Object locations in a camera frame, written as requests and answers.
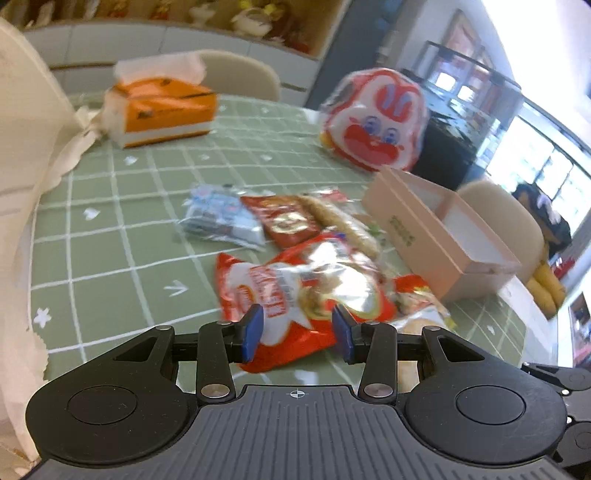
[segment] pink cardboard box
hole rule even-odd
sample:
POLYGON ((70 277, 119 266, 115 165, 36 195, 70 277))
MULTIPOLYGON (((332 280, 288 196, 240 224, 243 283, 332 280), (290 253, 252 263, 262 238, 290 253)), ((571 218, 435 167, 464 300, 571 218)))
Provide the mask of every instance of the pink cardboard box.
POLYGON ((456 192, 408 172, 384 167, 362 204, 440 300, 497 292, 521 267, 456 192))

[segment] tissue box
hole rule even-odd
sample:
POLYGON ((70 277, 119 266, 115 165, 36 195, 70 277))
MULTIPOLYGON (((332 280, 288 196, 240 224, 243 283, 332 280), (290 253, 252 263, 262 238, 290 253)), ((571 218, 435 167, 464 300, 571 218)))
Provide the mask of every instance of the tissue box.
POLYGON ((361 203, 440 300, 497 292, 521 268, 498 235, 457 193, 430 181, 384 167, 361 203))
POLYGON ((124 148, 207 134, 216 110, 216 94, 209 88, 157 77, 107 91, 102 119, 124 148))

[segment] white cabinet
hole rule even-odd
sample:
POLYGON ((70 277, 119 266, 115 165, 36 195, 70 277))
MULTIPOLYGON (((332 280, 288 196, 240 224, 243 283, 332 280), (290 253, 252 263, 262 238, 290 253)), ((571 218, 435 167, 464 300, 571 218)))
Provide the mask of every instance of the white cabinet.
POLYGON ((75 25, 68 63, 134 59, 158 54, 166 27, 134 23, 97 22, 75 25))
POLYGON ((110 87, 111 65, 118 60, 211 49, 231 51, 269 65, 283 84, 282 101, 302 106, 319 68, 317 60, 258 41, 154 22, 102 20, 38 28, 25 35, 50 67, 71 66, 59 75, 67 93, 110 87))
POLYGON ((71 32, 72 26, 57 25, 26 31, 25 37, 44 62, 51 66, 66 62, 71 32))
POLYGON ((307 98, 308 92, 299 92, 290 88, 281 89, 281 103, 287 103, 288 105, 294 106, 304 106, 307 98))
POLYGON ((64 88, 64 78, 66 77, 66 72, 63 70, 58 70, 57 72, 52 72, 52 74, 56 78, 57 83, 59 83, 61 87, 64 88))
POLYGON ((253 43, 248 56, 271 66, 279 75, 282 83, 308 89, 316 77, 317 61, 296 53, 289 53, 280 48, 253 43))
POLYGON ((89 67, 66 70, 61 86, 71 93, 100 92, 113 86, 112 67, 89 67))
POLYGON ((194 28, 168 27, 164 34, 160 53, 211 49, 247 55, 250 46, 250 42, 241 38, 204 32, 194 28))

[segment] beige chair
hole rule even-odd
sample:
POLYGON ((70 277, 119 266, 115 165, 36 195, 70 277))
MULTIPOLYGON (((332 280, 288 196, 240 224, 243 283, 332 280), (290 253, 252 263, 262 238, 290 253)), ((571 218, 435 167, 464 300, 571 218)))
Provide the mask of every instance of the beige chair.
POLYGON ((544 248, 544 236, 534 218, 510 193, 489 180, 468 183, 457 193, 521 262, 517 277, 527 283, 544 248))
POLYGON ((217 93, 278 102, 281 82, 269 65, 221 50, 200 50, 207 68, 203 84, 217 93))

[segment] orange tissue box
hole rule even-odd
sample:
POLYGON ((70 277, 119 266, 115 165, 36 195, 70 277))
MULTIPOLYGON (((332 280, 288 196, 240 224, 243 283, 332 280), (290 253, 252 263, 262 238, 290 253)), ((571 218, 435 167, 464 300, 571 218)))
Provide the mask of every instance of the orange tissue box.
POLYGON ((102 115, 109 136, 125 148, 207 134, 216 110, 211 89, 155 77, 108 90, 102 115))

